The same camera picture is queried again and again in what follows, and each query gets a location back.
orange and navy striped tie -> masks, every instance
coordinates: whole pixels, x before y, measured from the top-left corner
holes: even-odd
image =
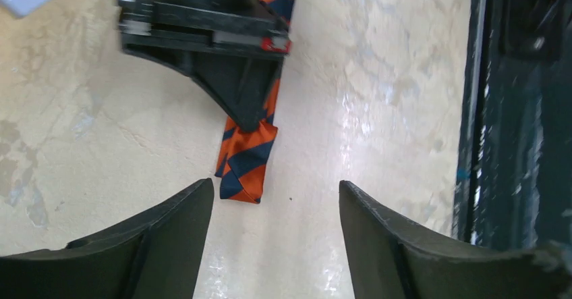
[[[263,0],[288,22],[294,0]],[[221,180],[221,199],[260,203],[266,163],[278,133],[273,126],[274,111],[280,81],[274,84],[264,105],[266,116],[255,132],[242,132],[236,123],[227,118],[225,133],[215,176]]]

floor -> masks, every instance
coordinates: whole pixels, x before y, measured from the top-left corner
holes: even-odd
[[[122,55],[116,12],[0,10],[0,254],[61,248],[215,172],[225,113]],[[468,19],[469,0],[297,0],[262,204],[216,200],[195,298],[353,298],[342,179],[449,234]]]

